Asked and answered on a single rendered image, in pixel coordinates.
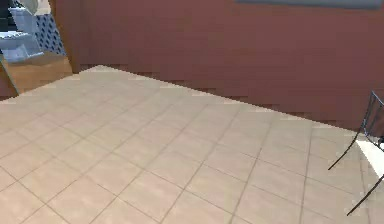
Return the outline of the grey framed wall picture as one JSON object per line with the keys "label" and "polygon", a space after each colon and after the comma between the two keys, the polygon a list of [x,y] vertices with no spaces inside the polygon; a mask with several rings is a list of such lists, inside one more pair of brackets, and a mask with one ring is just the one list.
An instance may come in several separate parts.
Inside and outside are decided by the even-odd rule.
{"label": "grey framed wall picture", "polygon": [[295,6],[337,7],[348,9],[380,9],[384,0],[236,0],[243,3]]}

